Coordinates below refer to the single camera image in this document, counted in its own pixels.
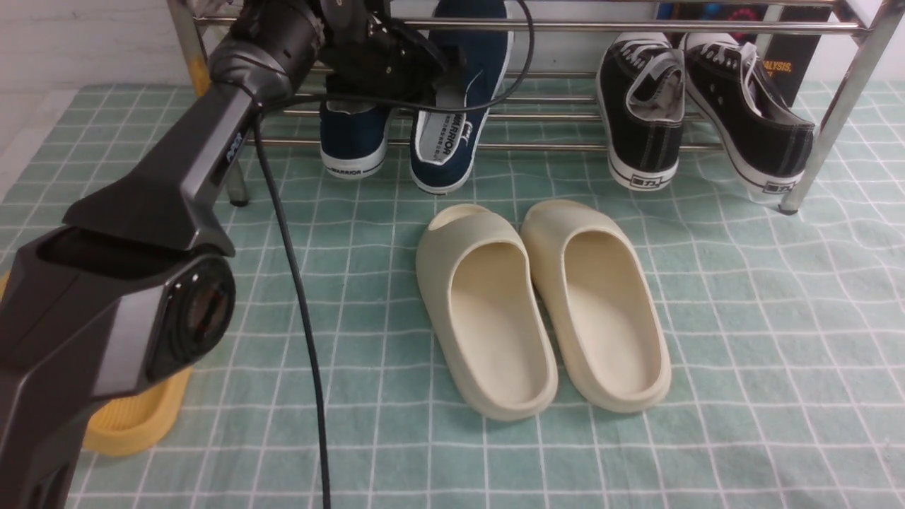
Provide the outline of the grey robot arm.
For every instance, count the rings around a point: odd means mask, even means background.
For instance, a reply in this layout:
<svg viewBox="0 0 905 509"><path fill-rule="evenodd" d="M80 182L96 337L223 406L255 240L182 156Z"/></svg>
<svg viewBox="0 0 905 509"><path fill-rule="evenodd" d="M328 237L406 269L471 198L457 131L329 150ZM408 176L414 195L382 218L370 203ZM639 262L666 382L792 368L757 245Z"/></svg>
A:
<svg viewBox="0 0 905 509"><path fill-rule="evenodd" d="M88 420L212 351L236 302L214 213L259 114L316 62L372 99L420 100L448 52L368 1L246 1L212 81L126 176L22 245L2 299L2 506L62 508Z"/></svg>

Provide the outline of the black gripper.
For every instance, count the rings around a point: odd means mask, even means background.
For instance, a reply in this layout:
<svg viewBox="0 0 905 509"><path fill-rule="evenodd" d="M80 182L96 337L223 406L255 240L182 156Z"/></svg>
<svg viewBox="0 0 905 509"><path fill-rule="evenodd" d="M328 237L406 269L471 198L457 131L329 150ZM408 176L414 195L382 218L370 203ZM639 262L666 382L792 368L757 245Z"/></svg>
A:
<svg viewBox="0 0 905 509"><path fill-rule="evenodd" d="M432 101L436 88L459 74L465 58L392 16L389 4L320 1L327 39L319 59L360 95Z"/></svg>

